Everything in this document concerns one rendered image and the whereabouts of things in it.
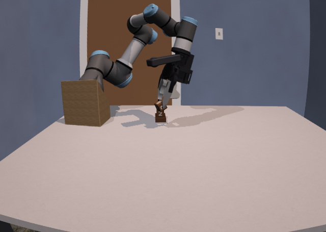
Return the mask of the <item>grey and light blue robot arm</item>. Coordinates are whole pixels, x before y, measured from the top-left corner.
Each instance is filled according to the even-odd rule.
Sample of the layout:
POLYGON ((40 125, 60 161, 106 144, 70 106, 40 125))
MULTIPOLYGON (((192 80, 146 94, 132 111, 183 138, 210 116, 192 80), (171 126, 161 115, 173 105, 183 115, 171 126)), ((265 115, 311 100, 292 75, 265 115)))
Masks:
MULTIPOLYGON (((110 56, 107 52, 94 51, 89 57, 86 70, 79 81, 98 80, 103 92, 103 79, 119 88, 126 87, 132 79, 132 65, 143 47, 146 44, 152 44, 157 39, 157 32, 146 25, 152 23, 160 27, 166 36, 176 37, 173 47, 190 52, 198 22, 186 16, 181 19, 181 22, 176 22, 157 5, 150 4, 143 13, 129 17, 127 27, 134 37, 122 57, 114 63, 109 60, 110 56)), ((152 57, 146 62, 147 66, 157 67, 178 61, 181 61, 180 55, 152 57)))

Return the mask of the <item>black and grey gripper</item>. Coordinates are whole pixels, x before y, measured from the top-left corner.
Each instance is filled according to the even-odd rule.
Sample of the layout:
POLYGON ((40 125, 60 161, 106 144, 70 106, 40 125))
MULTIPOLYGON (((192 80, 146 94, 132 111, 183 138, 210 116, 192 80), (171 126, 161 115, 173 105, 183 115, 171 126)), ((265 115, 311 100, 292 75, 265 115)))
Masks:
POLYGON ((193 71, 191 70, 191 66, 193 63, 194 55, 192 55, 187 50, 177 47, 172 47, 171 51, 175 54, 179 54, 181 57, 181 61, 166 64, 160 75, 158 83, 157 101, 162 99, 162 97, 164 96, 162 100, 163 109, 165 109, 169 99, 179 98, 180 93, 176 90, 177 81, 180 83, 189 84, 193 73, 193 71))

